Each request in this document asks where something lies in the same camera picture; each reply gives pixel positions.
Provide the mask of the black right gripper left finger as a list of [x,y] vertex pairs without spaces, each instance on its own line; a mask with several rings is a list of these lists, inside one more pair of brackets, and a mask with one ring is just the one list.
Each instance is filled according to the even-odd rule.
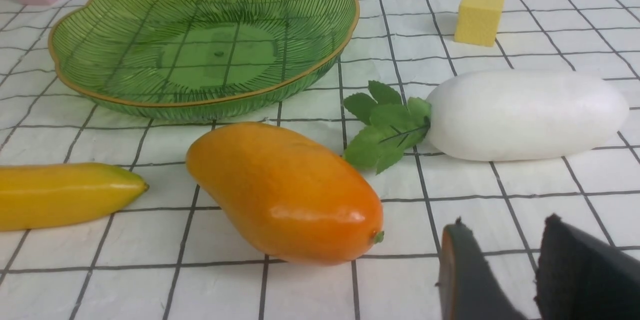
[[473,231],[457,218],[443,227],[438,275],[443,319],[525,319],[494,277]]

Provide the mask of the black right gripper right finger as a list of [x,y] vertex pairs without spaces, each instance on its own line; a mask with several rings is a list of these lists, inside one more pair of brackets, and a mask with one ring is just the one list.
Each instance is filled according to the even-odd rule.
[[640,263],[562,221],[546,218],[535,272],[543,319],[638,319]]

